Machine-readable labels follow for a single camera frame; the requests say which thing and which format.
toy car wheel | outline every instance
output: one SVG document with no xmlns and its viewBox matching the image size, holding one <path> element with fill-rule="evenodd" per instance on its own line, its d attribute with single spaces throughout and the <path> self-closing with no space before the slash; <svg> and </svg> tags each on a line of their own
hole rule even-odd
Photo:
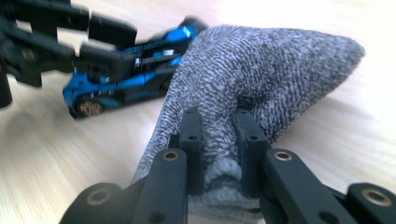
<svg viewBox="0 0 396 224">
<path fill-rule="evenodd" d="M 95 116 L 105 111 L 105 107 L 93 100 L 85 100 L 77 103 L 77 111 L 83 117 Z"/>
</svg>

screw hole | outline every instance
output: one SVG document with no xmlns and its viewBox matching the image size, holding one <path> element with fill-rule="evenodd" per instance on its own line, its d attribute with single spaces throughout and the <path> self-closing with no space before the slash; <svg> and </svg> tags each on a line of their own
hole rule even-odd
<svg viewBox="0 0 396 224">
<path fill-rule="evenodd" d="M 168 153 L 168 154 L 165 154 L 165 157 L 166 157 L 166 159 L 174 159 L 176 157 L 176 154 L 175 153 Z"/>
<path fill-rule="evenodd" d="M 280 161 L 291 161 L 292 158 L 292 156 L 286 152 L 276 152 L 274 156 Z"/>
<path fill-rule="evenodd" d="M 325 223 L 328 223 L 328 224 L 338 224 L 339 223 L 338 218 L 329 212 L 320 212 L 319 217 Z"/>
<path fill-rule="evenodd" d="M 22 56 L 26 60 L 33 60 L 35 58 L 35 54 L 31 49 L 24 49 L 22 51 Z"/>
<path fill-rule="evenodd" d="M 148 222 L 152 224 L 162 223 L 165 221 L 165 215 L 161 212 L 153 212 L 148 216 Z"/>
</svg>

toy car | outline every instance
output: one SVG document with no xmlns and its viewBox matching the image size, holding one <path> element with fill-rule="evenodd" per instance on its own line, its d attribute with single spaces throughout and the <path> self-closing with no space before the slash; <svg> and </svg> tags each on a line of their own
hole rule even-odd
<svg viewBox="0 0 396 224">
<path fill-rule="evenodd" d="M 134 63 L 133 71 L 127 71 L 120 80 L 92 76 L 79 72 L 77 67 L 64 88 L 70 114 L 81 119 L 165 96 L 188 45 L 205 28 L 199 20 L 186 18 L 177 28 L 145 43 L 116 49 L 121 57 L 130 57 Z"/>
</svg>

gray knit glove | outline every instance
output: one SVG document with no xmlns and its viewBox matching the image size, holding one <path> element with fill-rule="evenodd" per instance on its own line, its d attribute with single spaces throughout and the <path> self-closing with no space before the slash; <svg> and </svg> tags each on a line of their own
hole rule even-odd
<svg viewBox="0 0 396 224">
<path fill-rule="evenodd" d="M 189 198 L 201 217 L 256 223 L 259 200 L 238 191 L 241 168 L 231 115 L 248 110 L 274 142 L 316 101 L 347 79 L 364 55 L 355 41 L 296 29 L 223 25 L 191 43 L 172 80 L 134 181 L 178 133 L 183 112 L 197 106 L 205 139 L 205 194 Z"/>
</svg>

wooden table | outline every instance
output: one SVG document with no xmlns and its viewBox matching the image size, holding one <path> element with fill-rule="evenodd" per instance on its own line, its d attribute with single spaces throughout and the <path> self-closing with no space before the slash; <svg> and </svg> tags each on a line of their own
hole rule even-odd
<svg viewBox="0 0 396 224">
<path fill-rule="evenodd" d="M 293 27 L 354 38 L 366 56 L 351 78 L 312 106 L 275 147 L 292 149 L 326 185 L 345 192 L 371 182 L 396 192 L 396 3 L 346 1 L 80 0 L 128 21 L 138 39 L 196 15 L 230 23 Z M 83 34 L 60 32 L 78 48 Z M 69 75 L 49 72 L 43 88 L 10 77 L 12 106 L 0 110 L 0 223 L 56 223 L 98 182 L 125 188 L 147 145 L 163 99 L 73 120 L 63 102 Z M 190 223 L 221 223 L 192 217 Z"/>
</svg>

